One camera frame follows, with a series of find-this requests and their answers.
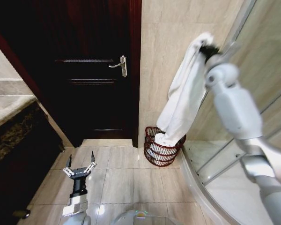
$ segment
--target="glass shower door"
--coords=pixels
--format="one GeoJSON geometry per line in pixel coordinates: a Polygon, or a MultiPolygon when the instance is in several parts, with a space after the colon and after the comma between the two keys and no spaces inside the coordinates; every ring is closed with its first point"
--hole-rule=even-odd
{"type": "MultiPolygon", "coordinates": [[[[231,59],[240,69],[263,117],[264,136],[281,148],[281,0],[256,0],[236,41],[231,59]]],[[[245,154],[227,133],[208,93],[188,133],[186,155],[207,191],[241,224],[271,224],[259,188],[245,176],[239,159],[245,154]]]]}

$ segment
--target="white towel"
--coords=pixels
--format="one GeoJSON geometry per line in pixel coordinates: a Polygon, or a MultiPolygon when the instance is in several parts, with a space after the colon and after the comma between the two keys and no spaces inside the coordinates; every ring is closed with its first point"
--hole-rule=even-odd
{"type": "Polygon", "coordinates": [[[191,44],[170,86],[169,100],[157,120],[164,135],[156,134],[155,142],[163,146],[175,144],[188,132],[205,95],[205,57],[199,52],[203,44],[210,45],[213,36],[202,33],[191,44]]]}

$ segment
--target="metal door handle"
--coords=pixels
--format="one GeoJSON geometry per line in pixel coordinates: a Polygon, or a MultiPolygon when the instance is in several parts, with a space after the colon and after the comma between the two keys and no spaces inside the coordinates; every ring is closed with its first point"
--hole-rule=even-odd
{"type": "Polygon", "coordinates": [[[127,65],[126,65],[126,57],[124,55],[121,56],[120,58],[120,63],[117,64],[117,65],[109,65],[108,67],[110,68],[115,68],[115,67],[119,67],[121,66],[122,67],[122,76],[123,77],[127,77],[127,65]]]}

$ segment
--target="red wicker basket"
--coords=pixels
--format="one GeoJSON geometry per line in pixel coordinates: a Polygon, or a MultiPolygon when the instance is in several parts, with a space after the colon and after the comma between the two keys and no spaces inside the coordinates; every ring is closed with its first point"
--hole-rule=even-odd
{"type": "Polygon", "coordinates": [[[156,166],[167,166],[174,162],[178,151],[186,140],[186,135],[181,138],[174,147],[166,147],[154,142],[154,137],[158,133],[164,132],[157,127],[146,127],[146,137],[144,154],[147,160],[156,166]]]}

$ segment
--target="dark wooden door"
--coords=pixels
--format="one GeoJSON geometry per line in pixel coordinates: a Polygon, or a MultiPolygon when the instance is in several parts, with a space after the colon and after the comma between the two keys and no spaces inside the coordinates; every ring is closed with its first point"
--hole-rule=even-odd
{"type": "Polygon", "coordinates": [[[86,138],[137,136],[136,10],[141,4],[133,0],[0,1],[2,37],[75,146],[86,138]],[[108,67],[122,55],[127,57],[126,78],[121,67],[108,67]]]}

